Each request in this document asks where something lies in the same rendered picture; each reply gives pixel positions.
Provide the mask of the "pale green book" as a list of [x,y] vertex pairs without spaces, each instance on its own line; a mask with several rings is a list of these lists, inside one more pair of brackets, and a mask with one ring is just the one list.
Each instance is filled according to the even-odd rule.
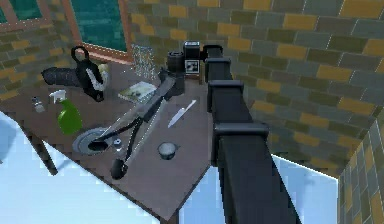
[[157,89],[153,84],[141,81],[118,93],[118,97],[132,103],[142,103]]

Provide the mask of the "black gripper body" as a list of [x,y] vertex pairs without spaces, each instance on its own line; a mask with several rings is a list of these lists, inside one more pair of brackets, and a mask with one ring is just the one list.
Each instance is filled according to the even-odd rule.
[[161,83],[167,78],[173,78],[175,83],[165,95],[166,100],[185,92],[185,63],[182,52],[170,51],[167,55],[167,67],[162,67],[159,72]]

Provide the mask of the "green spray bottle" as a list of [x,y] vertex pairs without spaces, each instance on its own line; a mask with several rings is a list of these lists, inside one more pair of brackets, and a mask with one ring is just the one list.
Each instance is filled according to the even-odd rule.
[[55,103],[62,105],[62,110],[57,117],[58,125],[65,135],[71,135],[82,128],[82,119],[76,106],[66,97],[64,89],[49,94]]

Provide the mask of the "small grey pot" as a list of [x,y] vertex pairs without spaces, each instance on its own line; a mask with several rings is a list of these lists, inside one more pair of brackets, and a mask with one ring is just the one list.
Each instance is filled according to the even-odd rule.
[[171,160],[179,148],[180,146],[175,143],[163,142],[158,146],[157,150],[163,160]]

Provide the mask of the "small grey shaker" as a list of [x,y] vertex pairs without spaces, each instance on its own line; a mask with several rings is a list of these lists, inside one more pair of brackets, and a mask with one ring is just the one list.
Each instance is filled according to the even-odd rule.
[[32,100],[32,103],[33,103],[33,105],[35,107],[35,110],[38,113],[42,113],[42,112],[45,111],[45,108],[43,106],[42,101],[37,96],[32,97],[31,100]]

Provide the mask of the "white knife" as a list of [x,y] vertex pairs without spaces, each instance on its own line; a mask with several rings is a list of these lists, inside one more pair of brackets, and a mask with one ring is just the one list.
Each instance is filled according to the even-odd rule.
[[197,100],[192,100],[186,108],[180,108],[179,111],[171,118],[167,127],[172,127],[196,102]]

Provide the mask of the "clear speckled glass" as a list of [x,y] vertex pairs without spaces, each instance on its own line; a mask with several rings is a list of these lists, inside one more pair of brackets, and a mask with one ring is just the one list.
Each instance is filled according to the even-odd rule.
[[155,74],[155,63],[153,49],[138,44],[131,45],[134,69],[138,76],[153,79]]

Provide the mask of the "black ribbed cylinder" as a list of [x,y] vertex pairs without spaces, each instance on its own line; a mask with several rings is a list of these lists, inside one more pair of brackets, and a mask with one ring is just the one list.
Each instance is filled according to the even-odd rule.
[[43,70],[41,75],[48,85],[81,86],[75,70],[71,68],[50,67]]

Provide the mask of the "teal window with brown frame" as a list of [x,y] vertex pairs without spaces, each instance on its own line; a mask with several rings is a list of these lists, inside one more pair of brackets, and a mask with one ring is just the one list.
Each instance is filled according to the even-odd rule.
[[131,64],[132,50],[125,0],[61,0],[73,41],[99,61]]
[[51,23],[46,0],[0,0],[0,33]]

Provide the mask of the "grey round plate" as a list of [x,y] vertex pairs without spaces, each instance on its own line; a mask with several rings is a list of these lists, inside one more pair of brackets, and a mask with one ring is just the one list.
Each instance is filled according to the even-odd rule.
[[73,142],[72,148],[75,152],[83,154],[83,155],[96,155],[99,154],[100,150],[91,150],[88,145],[94,139],[100,137],[106,131],[105,128],[97,127],[93,129],[89,129],[84,133],[80,134]]

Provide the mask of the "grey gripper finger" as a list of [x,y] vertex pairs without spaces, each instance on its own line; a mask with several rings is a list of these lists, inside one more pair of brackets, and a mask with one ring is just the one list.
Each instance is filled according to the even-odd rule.
[[88,148],[94,151],[103,151],[108,148],[107,139],[117,136],[128,129],[135,127],[140,121],[149,122],[156,114],[165,96],[175,85],[176,80],[167,77],[154,91],[154,95],[145,103],[139,104],[121,116],[98,138],[88,144]]
[[[123,157],[118,157],[112,165],[111,176],[114,180],[120,180],[125,176],[129,164],[140,151],[141,145],[145,141],[146,136],[158,117],[158,113],[164,105],[165,100],[162,97],[154,97],[153,99],[150,99],[146,104],[136,108],[135,117],[131,123],[113,132],[114,135],[118,135],[128,129],[132,129],[125,155]],[[140,140],[136,141],[141,126],[144,123],[147,123],[147,129],[141,134]]]

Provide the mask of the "brown wooden table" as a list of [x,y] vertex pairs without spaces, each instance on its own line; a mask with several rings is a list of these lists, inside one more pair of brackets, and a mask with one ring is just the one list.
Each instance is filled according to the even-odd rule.
[[[209,167],[211,121],[206,112],[207,87],[196,80],[185,81],[185,93],[162,107],[127,174],[120,180],[114,180],[110,174],[114,160],[120,156],[115,150],[92,156],[73,150],[78,135],[61,132],[57,124],[61,106],[49,99],[49,94],[57,89],[44,83],[22,87],[16,96],[0,102],[0,111],[20,125],[37,149],[43,150],[44,144],[49,143],[155,217],[171,221]],[[42,101],[44,112],[35,110],[31,100],[34,96]],[[192,100],[197,102],[168,128],[171,118]],[[163,142],[180,146],[173,159],[160,157],[157,148]]]

